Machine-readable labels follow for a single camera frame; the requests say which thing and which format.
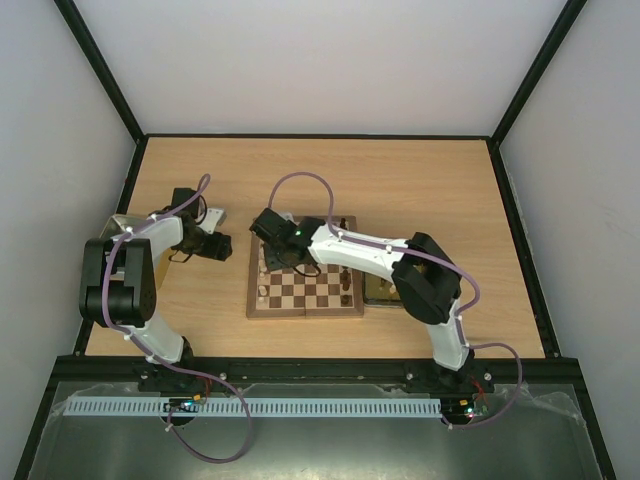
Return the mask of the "wooden chess board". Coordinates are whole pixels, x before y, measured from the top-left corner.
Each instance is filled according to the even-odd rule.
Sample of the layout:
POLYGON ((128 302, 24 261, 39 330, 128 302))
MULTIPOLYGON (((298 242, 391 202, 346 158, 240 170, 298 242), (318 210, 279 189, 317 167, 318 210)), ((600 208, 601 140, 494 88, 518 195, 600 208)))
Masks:
POLYGON ((361 317, 363 274, 320 264, 294 269, 266 260, 263 242, 251 238, 246 317, 250 320, 361 317))

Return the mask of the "gold tin with pieces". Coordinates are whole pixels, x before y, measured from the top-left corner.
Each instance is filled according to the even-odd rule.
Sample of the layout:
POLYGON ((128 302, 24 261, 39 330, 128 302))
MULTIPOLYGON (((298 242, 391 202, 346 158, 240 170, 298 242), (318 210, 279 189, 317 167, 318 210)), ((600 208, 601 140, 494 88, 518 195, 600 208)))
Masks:
POLYGON ((395 285, 381 277, 363 273, 363 302, 369 307, 401 308, 402 301, 395 285))

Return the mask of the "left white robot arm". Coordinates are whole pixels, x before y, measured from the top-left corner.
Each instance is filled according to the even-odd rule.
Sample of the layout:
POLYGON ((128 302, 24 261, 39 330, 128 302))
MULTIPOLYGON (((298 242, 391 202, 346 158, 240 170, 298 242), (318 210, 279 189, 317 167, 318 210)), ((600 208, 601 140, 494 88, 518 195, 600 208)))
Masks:
POLYGON ((147 217, 115 214, 84 247, 79 311, 83 319, 135 343, 147 361, 178 365, 193 356, 186 337, 157 312, 157 293, 177 253, 225 261, 232 240, 218 228, 223 208, 201 189, 176 188, 171 203, 147 217))

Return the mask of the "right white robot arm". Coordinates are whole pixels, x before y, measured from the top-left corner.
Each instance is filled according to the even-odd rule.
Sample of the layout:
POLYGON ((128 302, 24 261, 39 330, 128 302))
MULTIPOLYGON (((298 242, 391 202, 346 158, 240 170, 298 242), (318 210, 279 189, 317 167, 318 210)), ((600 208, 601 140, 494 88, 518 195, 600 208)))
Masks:
POLYGON ((438 384, 455 392, 470 381, 470 347, 460 319, 463 273, 429 235, 374 237, 342 228, 332 218, 296 222, 270 208, 254 219, 250 231, 287 268, 331 264, 390 282, 405 311, 426 326, 438 384))

